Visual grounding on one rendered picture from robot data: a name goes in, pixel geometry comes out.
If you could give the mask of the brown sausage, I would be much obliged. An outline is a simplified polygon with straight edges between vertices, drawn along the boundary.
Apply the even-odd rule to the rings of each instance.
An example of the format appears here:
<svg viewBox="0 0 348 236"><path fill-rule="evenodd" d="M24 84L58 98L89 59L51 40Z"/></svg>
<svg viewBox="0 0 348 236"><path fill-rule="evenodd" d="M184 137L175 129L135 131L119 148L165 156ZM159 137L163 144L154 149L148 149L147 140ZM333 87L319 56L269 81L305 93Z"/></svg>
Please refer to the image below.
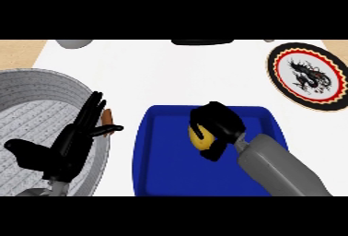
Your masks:
<svg viewBox="0 0 348 236"><path fill-rule="evenodd" d="M111 110L104 109L101 113L101 124L110 126L113 124Z"/></svg>

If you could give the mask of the blue tray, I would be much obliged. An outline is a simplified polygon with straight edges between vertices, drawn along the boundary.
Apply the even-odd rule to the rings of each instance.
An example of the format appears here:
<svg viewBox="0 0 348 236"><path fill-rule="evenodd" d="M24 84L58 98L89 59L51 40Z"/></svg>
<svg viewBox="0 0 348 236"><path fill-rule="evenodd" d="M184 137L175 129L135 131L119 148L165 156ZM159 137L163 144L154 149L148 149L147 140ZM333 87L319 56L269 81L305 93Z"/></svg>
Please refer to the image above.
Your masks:
<svg viewBox="0 0 348 236"><path fill-rule="evenodd" d="M148 107L132 150L132 189L138 196L265 196L268 192L240 169L234 147L216 162L204 159L188 139L191 108Z"/></svg>

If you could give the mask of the grey round object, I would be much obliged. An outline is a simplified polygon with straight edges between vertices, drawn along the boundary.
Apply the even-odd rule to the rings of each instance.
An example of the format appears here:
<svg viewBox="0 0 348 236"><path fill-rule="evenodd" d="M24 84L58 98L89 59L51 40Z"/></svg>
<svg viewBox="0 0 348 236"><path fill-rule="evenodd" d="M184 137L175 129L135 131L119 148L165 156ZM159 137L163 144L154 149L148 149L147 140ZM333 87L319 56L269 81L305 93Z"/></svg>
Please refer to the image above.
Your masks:
<svg viewBox="0 0 348 236"><path fill-rule="evenodd" d="M79 49L91 42L91 40L57 40L57 44L63 49Z"/></svg>

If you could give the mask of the dragon print plate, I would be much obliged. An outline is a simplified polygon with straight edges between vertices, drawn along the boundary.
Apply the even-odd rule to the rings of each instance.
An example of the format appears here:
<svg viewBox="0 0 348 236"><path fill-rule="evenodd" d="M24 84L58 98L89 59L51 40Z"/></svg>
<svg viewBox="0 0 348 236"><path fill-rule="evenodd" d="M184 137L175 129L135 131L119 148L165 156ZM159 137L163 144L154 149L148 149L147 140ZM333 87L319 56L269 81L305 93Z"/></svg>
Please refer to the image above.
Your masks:
<svg viewBox="0 0 348 236"><path fill-rule="evenodd" d="M348 66L318 46L287 42L266 59L269 81L281 94L306 109L348 109Z"/></svg>

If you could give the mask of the black flat object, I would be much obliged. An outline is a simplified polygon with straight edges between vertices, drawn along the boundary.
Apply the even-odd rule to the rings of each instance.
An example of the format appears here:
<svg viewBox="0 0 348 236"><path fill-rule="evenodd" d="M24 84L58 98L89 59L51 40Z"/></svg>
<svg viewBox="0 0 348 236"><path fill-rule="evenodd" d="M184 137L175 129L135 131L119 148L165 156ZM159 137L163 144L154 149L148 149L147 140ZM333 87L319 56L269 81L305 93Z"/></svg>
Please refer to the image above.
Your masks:
<svg viewBox="0 0 348 236"><path fill-rule="evenodd" d="M234 40L170 40L175 45L201 46L231 43Z"/></svg>

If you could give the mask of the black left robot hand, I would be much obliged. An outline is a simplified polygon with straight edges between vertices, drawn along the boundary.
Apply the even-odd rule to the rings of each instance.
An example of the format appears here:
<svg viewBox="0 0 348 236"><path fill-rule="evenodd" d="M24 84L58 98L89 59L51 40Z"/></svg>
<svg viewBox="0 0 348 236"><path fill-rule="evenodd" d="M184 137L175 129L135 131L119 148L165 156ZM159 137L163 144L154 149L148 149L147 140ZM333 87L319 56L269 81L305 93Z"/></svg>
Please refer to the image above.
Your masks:
<svg viewBox="0 0 348 236"><path fill-rule="evenodd" d="M17 166L41 171L45 180L72 182L80 172L94 137L123 129L123 126L116 124L95 126L104 105L101 93L94 91L83 102L75 121L63 127L51 147L36 145L23 139L10 139L4 143Z"/></svg>

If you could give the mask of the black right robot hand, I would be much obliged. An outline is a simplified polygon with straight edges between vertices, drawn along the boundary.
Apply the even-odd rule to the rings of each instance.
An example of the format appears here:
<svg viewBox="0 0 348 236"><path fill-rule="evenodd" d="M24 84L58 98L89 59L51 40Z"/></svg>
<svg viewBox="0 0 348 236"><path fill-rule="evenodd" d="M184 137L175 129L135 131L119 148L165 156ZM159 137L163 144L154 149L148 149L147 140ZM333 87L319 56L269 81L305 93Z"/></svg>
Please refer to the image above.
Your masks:
<svg viewBox="0 0 348 236"><path fill-rule="evenodd" d="M244 135L246 127L237 114L216 101L190 111L188 129L203 139L200 125L215 137L210 147L200 150L200 155L207 160L218 161L226 145L232 145Z"/></svg>

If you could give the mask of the grey round basin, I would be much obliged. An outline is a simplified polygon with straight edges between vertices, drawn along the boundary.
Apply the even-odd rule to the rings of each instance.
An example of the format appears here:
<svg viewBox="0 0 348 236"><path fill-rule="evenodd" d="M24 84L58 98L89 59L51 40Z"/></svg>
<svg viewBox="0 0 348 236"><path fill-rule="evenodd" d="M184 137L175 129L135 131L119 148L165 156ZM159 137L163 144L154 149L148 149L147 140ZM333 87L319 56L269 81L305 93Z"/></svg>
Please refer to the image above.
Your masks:
<svg viewBox="0 0 348 236"><path fill-rule="evenodd" d="M17 166L5 141L20 138L48 147L89 95L88 87L58 72L0 70L0 196L48 186L38 171Z"/></svg>

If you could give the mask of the yellow lemon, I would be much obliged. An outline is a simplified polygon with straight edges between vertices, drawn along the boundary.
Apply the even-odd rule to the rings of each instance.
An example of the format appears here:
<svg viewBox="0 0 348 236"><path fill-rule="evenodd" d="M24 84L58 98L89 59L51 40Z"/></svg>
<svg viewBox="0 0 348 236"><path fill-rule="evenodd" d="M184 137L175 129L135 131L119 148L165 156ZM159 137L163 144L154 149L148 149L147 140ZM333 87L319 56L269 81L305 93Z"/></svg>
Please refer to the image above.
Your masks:
<svg viewBox="0 0 348 236"><path fill-rule="evenodd" d="M193 144L193 147L197 150L204 150L210 147L213 141L215 141L215 137L213 135L209 133L209 131L203 128L203 126L198 126L198 130L200 133L203 135L203 139L198 139L193 129L188 129L188 138L190 138L190 142Z"/></svg>

